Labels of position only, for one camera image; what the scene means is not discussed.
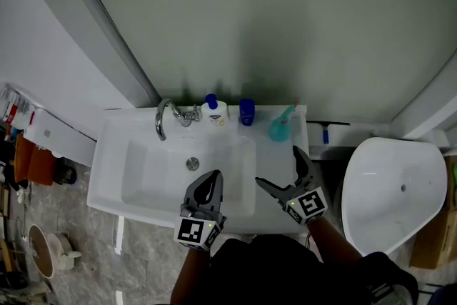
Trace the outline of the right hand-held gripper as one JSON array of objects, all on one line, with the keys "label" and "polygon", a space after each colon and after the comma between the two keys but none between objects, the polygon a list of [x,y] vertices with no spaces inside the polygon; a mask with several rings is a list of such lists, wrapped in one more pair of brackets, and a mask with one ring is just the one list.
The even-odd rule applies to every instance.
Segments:
[{"label": "right hand-held gripper", "polygon": [[282,210],[298,225],[303,226],[320,219],[327,211],[323,189],[315,183],[316,170],[308,154],[293,145],[297,179],[294,184],[280,187],[267,179],[256,177],[256,183],[277,200]]}]

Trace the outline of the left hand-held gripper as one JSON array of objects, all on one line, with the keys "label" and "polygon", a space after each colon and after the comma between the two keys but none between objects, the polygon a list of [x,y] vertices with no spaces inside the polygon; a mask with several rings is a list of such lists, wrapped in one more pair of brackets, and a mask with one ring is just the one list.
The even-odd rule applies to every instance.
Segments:
[{"label": "left hand-held gripper", "polygon": [[189,185],[175,223],[175,242],[202,251],[211,249],[226,220],[220,211],[223,190],[224,178],[218,169]]}]

